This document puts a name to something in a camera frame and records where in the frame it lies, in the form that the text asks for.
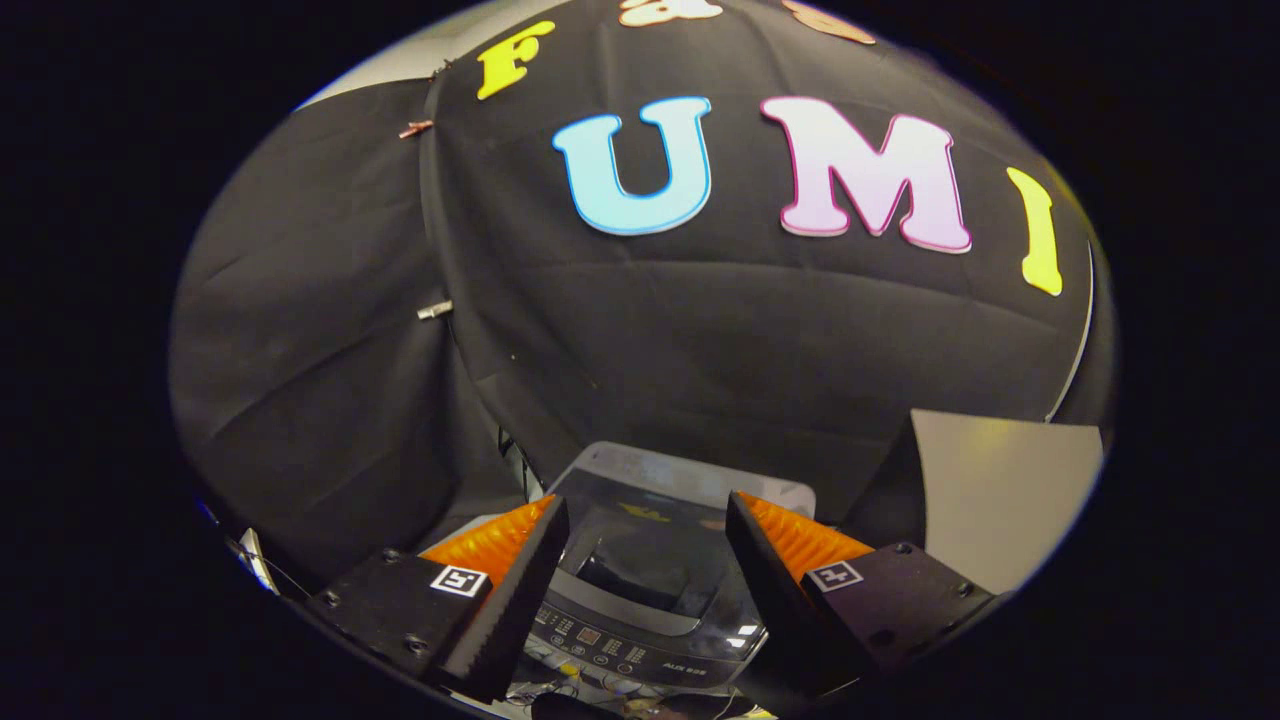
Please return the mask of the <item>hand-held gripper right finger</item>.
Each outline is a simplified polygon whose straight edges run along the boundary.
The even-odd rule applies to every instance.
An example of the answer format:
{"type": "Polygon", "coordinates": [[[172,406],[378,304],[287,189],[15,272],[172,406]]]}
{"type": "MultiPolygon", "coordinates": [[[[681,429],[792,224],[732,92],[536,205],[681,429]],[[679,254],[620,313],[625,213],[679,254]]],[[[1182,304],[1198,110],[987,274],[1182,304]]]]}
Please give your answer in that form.
{"type": "Polygon", "coordinates": [[[872,547],[742,491],[724,533],[767,632],[748,693],[803,716],[895,680],[998,606],[998,594],[906,541],[872,547]]]}

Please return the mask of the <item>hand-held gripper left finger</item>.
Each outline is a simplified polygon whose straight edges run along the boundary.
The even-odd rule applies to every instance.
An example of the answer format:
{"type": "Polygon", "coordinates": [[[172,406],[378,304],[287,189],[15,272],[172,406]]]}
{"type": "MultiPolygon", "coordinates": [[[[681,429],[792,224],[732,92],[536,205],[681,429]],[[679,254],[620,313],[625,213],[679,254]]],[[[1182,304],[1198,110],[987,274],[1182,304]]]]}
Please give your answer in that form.
{"type": "Polygon", "coordinates": [[[568,505],[548,495],[422,553],[379,550],[305,610],[394,678],[489,705],[506,697],[568,538],[568,505]]]}

